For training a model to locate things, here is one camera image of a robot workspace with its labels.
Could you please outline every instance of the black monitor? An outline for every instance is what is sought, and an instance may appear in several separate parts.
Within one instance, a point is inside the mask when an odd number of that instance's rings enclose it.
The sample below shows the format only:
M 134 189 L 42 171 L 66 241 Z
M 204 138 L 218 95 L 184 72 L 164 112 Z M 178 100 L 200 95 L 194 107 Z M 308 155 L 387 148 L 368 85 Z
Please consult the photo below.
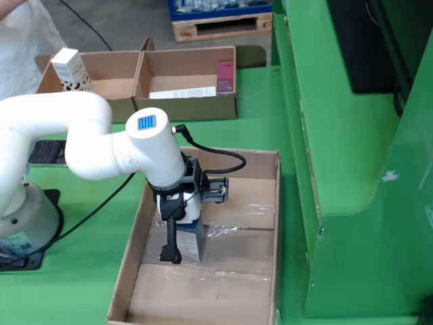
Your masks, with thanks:
M 371 0 L 403 99 L 413 81 L 433 28 L 433 0 Z
M 409 97 L 433 27 L 433 0 L 327 0 L 355 93 Z

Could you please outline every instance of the concrete floor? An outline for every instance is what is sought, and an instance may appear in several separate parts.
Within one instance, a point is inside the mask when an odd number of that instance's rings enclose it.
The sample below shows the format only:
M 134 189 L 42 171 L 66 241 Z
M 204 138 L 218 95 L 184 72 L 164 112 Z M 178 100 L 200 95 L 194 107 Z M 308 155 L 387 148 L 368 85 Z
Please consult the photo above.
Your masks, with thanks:
M 107 51 L 98 36 L 58 0 L 42 0 L 66 44 L 83 52 Z M 65 0 L 116 50 L 139 49 L 152 37 L 156 49 L 260 45 L 271 52 L 271 34 L 176 43 L 167 0 Z

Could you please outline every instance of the cable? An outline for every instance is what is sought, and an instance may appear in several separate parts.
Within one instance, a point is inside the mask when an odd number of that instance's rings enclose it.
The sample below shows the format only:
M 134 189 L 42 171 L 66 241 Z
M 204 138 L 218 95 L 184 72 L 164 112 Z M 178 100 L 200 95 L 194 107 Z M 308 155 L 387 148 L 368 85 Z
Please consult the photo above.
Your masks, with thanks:
M 399 115 L 400 117 L 402 117 L 402 115 L 403 115 L 403 108 L 401 107 L 401 104 L 398 101 L 398 83 L 397 83 L 397 81 L 394 84 L 393 102 L 394 102 L 394 109 L 395 109 L 397 115 Z
M 232 156 L 241 161 L 241 163 L 238 166 L 234 166 L 227 169 L 207 169 L 205 171 L 202 171 L 203 180 L 208 186 L 209 180 L 207 178 L 207 174 L 226 174 L 226 173 L 232 173 L 234 171 L 239 171 L 240 169 L 244 168 L 246 166 L 246 159 L 241 156 L 240 154 L 236 154 L 235 152 L 225 151 L 225 150 L 219 150 L 219 149 L 212 149 L 205 146 L 202 146 L 200 144 L 197 144 L 192 139 L 191 134 L 189 133 L 187 127 L 184 124 L 177 125 L 175 127 L 177 133 L 181 133 L 183 137 L 187 140 L 187 142 L 191 145 L 193 145 L 196 148 L 199 148 L 203 151 L 212 152 L 213 154 L 224 154 L 226 156 Z
M 177 210 L 179 210 L 180 208 L 182 208 L 182 207 L 186 207 L 187 206 L 187 202 L 189 201 L 189 200 L 191 200 L 194 196 L 196 196 L 197 194 L 198 194 L 198 192 L 199 191 L 197 191 L 196 193 L 194 193 L 194 194 L 192 194 L 187 200 L 185 200 L 185 201 L 183 201 L 181 204 L 179 204 L 179 206 L 175 209 L 175 210 L 173 210 L 172 211 L 172 213 L 169 213 L 168 215 L 169 216 L 171 216 L 171 215 L 173 215 Z
M 368 1 L 369 1 L 369 0 L 365 0 L 365 7 L 367 8 L 368 16 L 370 16 L 370 19 L 371 19 L 371 20 L 372 20 L 376 25 L 378 25 L 378 26 L 380 27 L 379 23 L 376 22 L 376 21 L 374 20 L 373 16 L 372 16 L 371 13 L 370 13 L 370 9 L 368 8 Z
M 84 222 L 86 222 L 87 220 L 89 220 L 90 218 L 92 218 L 92 216 L 94 216 L 99 210 L 101 210 L 107 203 L 109 203 L 111 201 L 111 199 L 113 197 L 115 197 L 117 195 L 117 193 L 119 193 L 128 183 L 129 181 L 134 177 L 135 174 L 130 174 L 129 177 L 127 178 L 126 181 L 123 182 L 123 184 L 113 192 L 113 194 L 111 194 L 109 197 L 106 198 L 105 201 L 103 201 L 95 210 L 93 210 L 89 215 L 87 215 L 83 220 L 81 220 L 80 222 L 78 222 L 74 227 L 70 228 L 67 232 L 65 232 L 64 234 L 62 234 L 61 236 L 51 240 L 50 242 L 48 242 L 47 244 L 45 244 L 44 246 L 42 246 L 41 248 L 38 248 L 37 250 L 35 250 L 34 252 L 31 252 L 30 254 L 26 254 L 26 255 L 22 255 L 21 257 L 18 257 L 17 259 L 14 259 L 13 261 L 10 261 L 8 263 L 3 264 L 2 266 L 0 266 L 0 270 L 4 269 L 5 267 L 11 265 L 11 264 L 15 264 L 17 262 L 21 262 L 24 259 L 29 258 L 30 256 L 32 256 L 33 254 L 39 253 L 39 252 L 43 252 L 46 249 L 48 249 L 49 247 L 51 247 L 55 242 L 58 242 L 59 240 L 67 237 L 67 235 L 71 234 L 74 230 L 76 230 L 78 227 L 80 227 L 82 224 L 84 224 Z
M 95 34 L 101 39 L 101 41 L 104 42 L 105 45 L 107 45 L 108 49 L 110 51 L 112 51 L 113 49 L 108 45 L 108 43 L 106 42 L 106 40 L 101 36 L 101 34 L 99 34 L 83 17 L 81 17 L 78 12 L 76 12 L 75 10 L 73 10 L 65 1 L 63 0 L 59 0 L 61 3 L 63 3 L 70 11 L 72 11 L 74 14 L 76 14 L 76 16 L 78 18 L 80 18 L 91 30 L 93 30 L 93 32 L 95 32 Z

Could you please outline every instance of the person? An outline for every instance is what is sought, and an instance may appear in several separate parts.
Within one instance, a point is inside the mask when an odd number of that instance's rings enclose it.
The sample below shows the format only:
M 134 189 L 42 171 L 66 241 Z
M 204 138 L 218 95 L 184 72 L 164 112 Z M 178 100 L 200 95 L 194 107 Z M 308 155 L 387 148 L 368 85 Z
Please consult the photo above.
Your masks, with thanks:
M 36 91 L 38 55 L 66 47 L 41 0 L 0 0 L 0 100 Z

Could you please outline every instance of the wooden pallet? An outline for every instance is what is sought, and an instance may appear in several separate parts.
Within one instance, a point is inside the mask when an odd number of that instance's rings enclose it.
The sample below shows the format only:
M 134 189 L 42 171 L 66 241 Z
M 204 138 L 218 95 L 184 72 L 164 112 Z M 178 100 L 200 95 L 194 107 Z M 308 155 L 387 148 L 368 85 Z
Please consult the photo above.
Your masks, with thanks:
M 176 42 L 203 41 L 272 31 L 272 13 L 173 22 Z

